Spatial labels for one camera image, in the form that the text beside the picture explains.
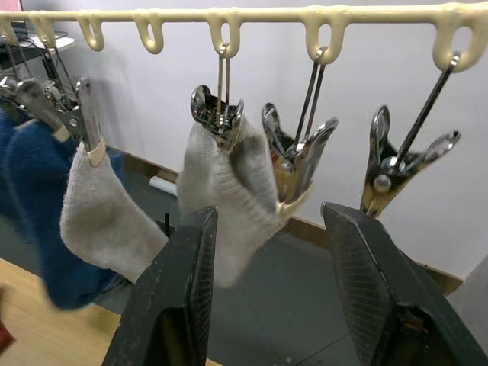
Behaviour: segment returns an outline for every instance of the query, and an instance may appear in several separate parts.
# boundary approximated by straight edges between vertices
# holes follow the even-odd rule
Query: white pipe
[[[176,197],[176,184],[171,183],[170,181],[165,181],[164,179],[161,179],[157,175],[151,178],[149,181],[149,185],[154,188],[158,188],[159,190],[172,194],[173,196]]]

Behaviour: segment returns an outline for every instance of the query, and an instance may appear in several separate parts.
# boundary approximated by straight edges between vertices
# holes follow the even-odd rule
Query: wire hook
[[[326,50],[327,50],[327,47],[325,47],[325,46],[320,47],[319,50],[317,51],[316,56],[315,56],[315,60],[313,61],[312,75],[310,75],[310,82],[309,82],[308,89],[307,89],[307,95],[305,97],[305,102],[303,103],[302,114],[300,115],[300,123],[298,124],[297,135],[295,136],[295,140],[294,140],[294,144],[293,144],[293,146],[295,146],[295,147],[300,142],[300,135],[302,133],[303,123],[305,122],[305,115],[307,114],[308,104],[310,103],[310,98],[312,97],[313,86],[315,85],[315,81],[316,81],[317,69],[319,68],[319,60]],[[320,65],[319,77],[317,79],[317,84],[315,87],[315,93],[313,94],[312,109],[310,110],[310,116],[308,119],[307,129],[305,130],[305,139],[310,135],[310,131],[312,130],[313,116],[315,114],[315,110],[317,107],[317,101],[319,99],[319,93],[320,93],[320,86],[322,84],[323,73],[324,73],[325,69],[326,69],[325,65]]]
[[[217,84],[217,124],[223,126],[224,121],[221,117],[221,110],[222,110],[222,79],[223,79],[223,60],[226,60],[226,105],[229,105],[229,86],[230,86],[230,59],[224,57],[227,47],[229,46],[228,43],[222,44],[219,51],[219,80]]]
[[[430,110],[432,109],[432,106],[437,100],[439,94],[441,94],[441,90],[444,87],[445,83],[447,82],[449,76],[454,71],[454,68],[458,65],[460,58],[461,58],[461,53],[459,51],[454,51],[451,61],[449,62],[448,68],[444,72],[442,72],[442,74],[439,76],[439,79],[435,83],[434,88],[430,93],[430,96],[427,98],[427,101],[425,102],[422,110],[420,111],[419,116],[417,117],[415,123],[413,124],[412,129],[410,130],[410,132],[408,132],[408,134],[405,137],[405,140],[402,143],[402,146],[398,149],[398,154],[396,155],[396,162],[394,166],[396,170],[400,169],[402,161],[405,159],[405,155],[408,153],[409,148],[413,144],[413,140],[416,138],[417,134],[420,131],[420,127],[422,127],[422,125],[424,124],[425,119],[427,118]]]

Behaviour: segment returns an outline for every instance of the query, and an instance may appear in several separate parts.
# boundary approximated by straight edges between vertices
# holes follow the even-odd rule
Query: metal rack
[[[411,6],[308,6],[305,8],[210,8],[210,9],[147,9],[132,11],[0,11],[0,34],[10,44],[17,38],[11,21],[31,21],[37,35],[47,46],[55,46],[53,23],[78,21],[88,45],[95,51],[104,48],[103,22],[135,22],[140,38],[151,53],[163,48],[162,25],[170,22],[207,22],[214,49],[219,52],[223,45],[221,30],[227,23],[230,29],[229,46],[223,55],[234,57],[239,51],[240,27],[243,23],[302,23],[306,29],[307,52],[315,59],[319,44],[319,29],[328,24],[332,29],[331,40],[319,63],[334,62],[344,41],[345,29],[359,23],[427,23],[435,26],[437,35],[433,46],[436,66],[445,70],[452,55],[451,44],[456,30],[469,27],[473,36],[466,52],[456,67],[456,72],[469,69],[483,55],[488,43],[488,2],[476,4],[447,3],[443,5]],[[151,26],[154,39],[149,35]]]

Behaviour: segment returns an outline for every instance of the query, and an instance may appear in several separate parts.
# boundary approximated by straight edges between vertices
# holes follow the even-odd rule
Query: sock
[[[17,231],[23,231],[21,228],[21,217],[8,191],[2,160],[5,157],[10,139],[14,136],[14,126],[22,124],[28,119],[29,117],[24,111],[15,108],[6,99],[0,98],[0,215],[7,217],[14,224]]]
[[[91,303],[118,276],[82,261],[61,240],[59,216],[75,143],[58,143],[52,133],[42,122],[17,131],[3,168],[27,237],[37,246],[49,298],[60,309],[75,309]]]
[[[80,258],[133,283],[168,242],[124,190],[109,158],[92,167],[82,143],[69,173],[61,236]]]
[[[286,224],[307,196],[287,206],[278,203],[265,138],[245,119],[242,123],[239,141],[230,154],[219,150],[202,126],[194,126],[178,180],[183,214],[217,206],[214,280],[221,287],[231,286],[242,276],[258,249]]]

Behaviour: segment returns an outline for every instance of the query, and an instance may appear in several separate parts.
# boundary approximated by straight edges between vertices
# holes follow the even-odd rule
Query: metal clothespin
[[[319,164],[323,149],[339,123],[336,118],[331,118],[310,135],[323,73],[326,67],[325,65],[320,66],[319,76],[316,80],[317,70],[319,69],[320,57],[325,50],[325,47],[320,48],[313,62],[307,96],[303,103],[297,134],[294,138],[281,130],[280,117],[273,104],[267,103],[262,109],[262,124],[268,138],[280,202],[291,203],[295,201],[312,184],[313,173]],[[313,95],[307,129],[303,140],[300,141],[303,123],[315,82],[315,93]]]
[[[54,132],[64,128],[58,111],[46,96],[44,86],[38,80],[22,80],[16,84],[14,92],[14,99],[29,115],[43,121]]]
[[[70,111],[58,111],[66,129],[75,140],[85,144],[87,153],[93,151],[101,142],[91,86],[88,78],[78,80],[75,87],[78,103]]]
[[[223,60],[228,43],[224,43],[219,52],[219,78],[217,96],[213,96],[206,85],[198,86],[191,94],[191,116],[208,130],[219,148],[232,150],[236,145],[241,130],[244,101],[230,105],[230,59],[226,59],[226,100],[222,100]]]
[[[388,107],[386,105],[381,106],[374,115],[370,130],[368,168],[361,199],[361,211],[369,216],[377,217],[410,179],[451,151],[459,141],[461,134],[454,131],[440,136],[423,152],[409,151],[420,127],[459,59],[460,53],[454,53],[449,67],[441,74],[398,152],[388,141],[388,132],[390,131]]]

